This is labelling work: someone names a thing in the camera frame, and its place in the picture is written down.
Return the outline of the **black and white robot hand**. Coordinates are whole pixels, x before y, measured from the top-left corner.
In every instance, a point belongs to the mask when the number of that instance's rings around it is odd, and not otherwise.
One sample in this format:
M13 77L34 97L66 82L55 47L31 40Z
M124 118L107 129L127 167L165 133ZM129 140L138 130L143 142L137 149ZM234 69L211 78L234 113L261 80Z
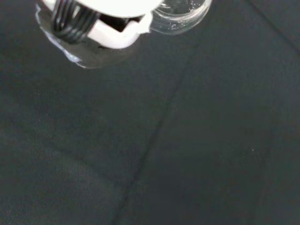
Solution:
M128 57L150 32L160 0L38 0L36 21L72 63L100 68Z

